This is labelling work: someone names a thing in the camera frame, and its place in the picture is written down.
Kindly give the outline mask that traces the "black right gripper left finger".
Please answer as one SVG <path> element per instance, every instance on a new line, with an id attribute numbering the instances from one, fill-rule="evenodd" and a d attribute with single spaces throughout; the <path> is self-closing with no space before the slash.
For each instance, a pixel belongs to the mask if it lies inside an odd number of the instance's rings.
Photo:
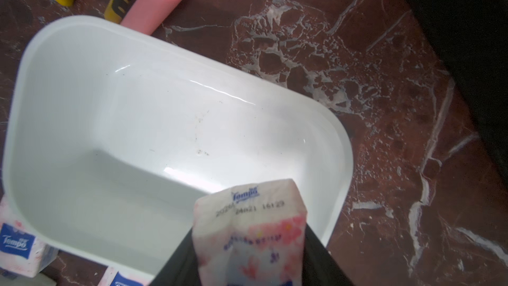
<path id="1" fill-rule="evenodd" d="M 192 230 L 185 235 L 149 286 L 198 286 L 198 260 Z"/>

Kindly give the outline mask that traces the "pink Tempo tissue pack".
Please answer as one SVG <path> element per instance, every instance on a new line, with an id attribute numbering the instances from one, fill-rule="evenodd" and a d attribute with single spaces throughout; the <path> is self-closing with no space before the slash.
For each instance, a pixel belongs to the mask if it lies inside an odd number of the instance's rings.
<path id="1" fill-rule="evenodd" d="M 34 278 L 58 256 L 50 246 L 18 220 L 7 197 L 1 199 L 1 268 L 13 274 Z"/>
<path id="2" fill-rule="evenodd" d="M 104 272 L 98 286 L 147 286 L 151 279 L 139 277 L 130 271 L 118 270 L 108 267 Z"/>

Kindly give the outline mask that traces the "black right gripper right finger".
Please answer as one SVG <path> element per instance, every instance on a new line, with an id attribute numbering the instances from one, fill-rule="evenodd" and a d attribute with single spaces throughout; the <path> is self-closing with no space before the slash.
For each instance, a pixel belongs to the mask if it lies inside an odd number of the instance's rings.
<path id="1" fill-rule="evenodd" d="M 353 286 L 309 225 L 305 230 L 302 285 Z"/>

